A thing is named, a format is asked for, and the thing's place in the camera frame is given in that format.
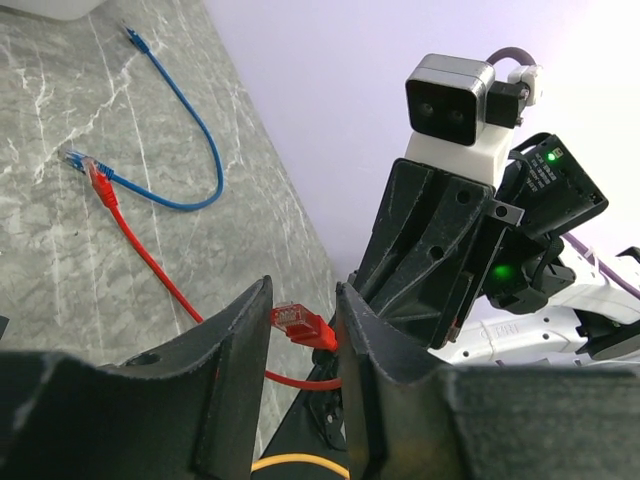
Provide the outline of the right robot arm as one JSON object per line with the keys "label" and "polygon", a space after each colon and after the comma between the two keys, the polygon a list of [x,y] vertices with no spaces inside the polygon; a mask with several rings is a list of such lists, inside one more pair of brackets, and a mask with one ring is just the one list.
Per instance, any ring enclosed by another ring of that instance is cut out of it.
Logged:
{"label": "right robot arm", "polygon": [[639,350],[639,253],[607,266],[572,230],[607,199],[566,145],[415,133],[351,282],[382,320],[456,363]]}

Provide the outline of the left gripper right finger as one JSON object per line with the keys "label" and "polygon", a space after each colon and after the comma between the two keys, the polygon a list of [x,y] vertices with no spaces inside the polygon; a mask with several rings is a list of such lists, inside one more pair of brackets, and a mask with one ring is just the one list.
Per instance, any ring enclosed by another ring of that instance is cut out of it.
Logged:
{"label": "left gripper right finger", "polygon": [[639,378],[621,368],[454,366],[336,290],[354,479],[635,479]]}

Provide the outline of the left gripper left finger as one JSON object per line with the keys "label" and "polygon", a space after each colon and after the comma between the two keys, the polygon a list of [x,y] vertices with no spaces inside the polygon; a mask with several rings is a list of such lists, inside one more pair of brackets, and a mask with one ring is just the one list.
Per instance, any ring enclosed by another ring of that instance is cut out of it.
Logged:
{"label": "left gripper left finger", "polygon": [[247,479],[273,285],[120,365],[1,355],[5,479]]}

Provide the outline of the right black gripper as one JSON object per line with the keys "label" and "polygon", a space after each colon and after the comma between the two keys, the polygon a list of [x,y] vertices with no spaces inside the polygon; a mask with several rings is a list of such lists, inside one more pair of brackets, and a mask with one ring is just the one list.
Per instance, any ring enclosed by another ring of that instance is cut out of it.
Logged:
{"label": "right black gripper", "polygon": [[510,157],[497,198],[524,215],[488,273],[506,228],[488,214],[493,188],[404,158],[392,165],[353,286],[423,347],[445,344],[479,290],[492,307],[526,315],[576,282],[560,260],[562,236],[601,214],[608,199],[555,134],[530,137]]}

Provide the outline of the black network switch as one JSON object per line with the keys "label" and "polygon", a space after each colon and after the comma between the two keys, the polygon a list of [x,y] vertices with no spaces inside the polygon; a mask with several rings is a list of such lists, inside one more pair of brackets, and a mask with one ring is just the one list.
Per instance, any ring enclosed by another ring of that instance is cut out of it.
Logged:
{"label": "black network switch", "polygon": [[[343,426],[342,395],[339,390],[301,391],[262,456],[267,458],[278,454],[304,453],[346,467],[348,454]],[[295,480],[337,479],[339,476],[322,466],[296,462],[266,467],[252,477]]]}

